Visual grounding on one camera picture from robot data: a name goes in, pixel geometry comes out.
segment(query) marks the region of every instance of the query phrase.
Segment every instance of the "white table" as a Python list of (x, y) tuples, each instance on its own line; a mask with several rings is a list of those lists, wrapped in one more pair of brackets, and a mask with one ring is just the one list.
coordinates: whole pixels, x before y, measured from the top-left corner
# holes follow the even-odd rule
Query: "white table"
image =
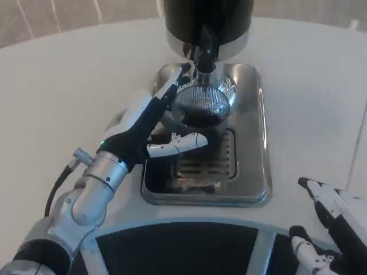
[[(162, 65), (183, 61), (165, 34), (162, 19), (149, 19), (0, 50), (1, 265), (42, 217), (49, 191), (73, 150), (82, 146), (93, 153), (129, 95), (149, 89)], [(140, 196), (141, 167), (136, 167), (93, 236), (162, 221), (200, 220), (281, 233), (303, 225), (312, 237), (331, 242), (297, 179), (308, 176), (346, 186), (366, 102), (367, 35), (254, 18), (248, 46), (228, 62), (250, 64), (262, 76), (274, 188), (269, 204), (255, 209), (153, 206)], [(62, 191), (73, 187), (81, 171)], [(96, 254), (88, 246), (93, 247), (85, 244), (83, 255), (92, 259)]]

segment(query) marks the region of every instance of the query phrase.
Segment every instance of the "drip tray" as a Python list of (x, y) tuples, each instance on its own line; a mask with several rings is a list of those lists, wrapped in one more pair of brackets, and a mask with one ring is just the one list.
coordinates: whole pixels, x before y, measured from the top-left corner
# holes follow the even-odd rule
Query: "drip tray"
[[(157, 91), (179, 64), (159, 70)], [(145, 164), (142, 197), (152, 204), (249, 207), (271, 197), (264, 101), (254, 68), (225, 64), (225, 74), (237, 86), (221, 147), (215, 152), (192, 151), (152, 158)]]
[(235, 136), (231, 130), (224, 133), (221, 147), (209, 156), (195, 153), (182, 154), (174, 164), (176, 178), (197, 179), (230, 179), (236, 173)]

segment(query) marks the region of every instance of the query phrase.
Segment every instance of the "black cable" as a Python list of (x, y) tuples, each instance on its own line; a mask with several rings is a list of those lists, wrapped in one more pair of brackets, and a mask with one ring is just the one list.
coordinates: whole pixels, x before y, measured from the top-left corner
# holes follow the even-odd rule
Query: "black cable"
[(45, 208), (45, 217), (50, 215), (52, 200), (55, 197), (57, 189), (60, 188), (62, 183), (72, 173), (72, 171), (73, 170), (68, 165), (66, 165), (66, 167), (64, 168), (64, 170), (62, 171), (60, 176), (58, 176), (54, 186), (52, 187), (52, 190), (51, 190), (50, 194), (48, 195), (48, 199), (47, 199), (47, 202), (46, 202), (46, 208)]

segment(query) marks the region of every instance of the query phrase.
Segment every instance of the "floor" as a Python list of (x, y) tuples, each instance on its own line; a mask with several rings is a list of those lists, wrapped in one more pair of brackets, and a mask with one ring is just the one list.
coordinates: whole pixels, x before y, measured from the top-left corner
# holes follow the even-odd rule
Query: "floor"
[[(67, 30), (164, 16), (163, 0), (1, 0), (0, 48)], [(367, 32), (367, 0), (255, 0), (254, 16)]]

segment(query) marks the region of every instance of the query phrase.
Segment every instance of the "dark coffee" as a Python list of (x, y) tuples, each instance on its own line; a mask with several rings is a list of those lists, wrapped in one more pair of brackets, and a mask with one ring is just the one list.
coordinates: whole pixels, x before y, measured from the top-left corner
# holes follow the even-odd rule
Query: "dark coffee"
[(221, 123), (221, 119), (214, 114), (187, 115), (182, 123), (192, 128), (208, 128)]

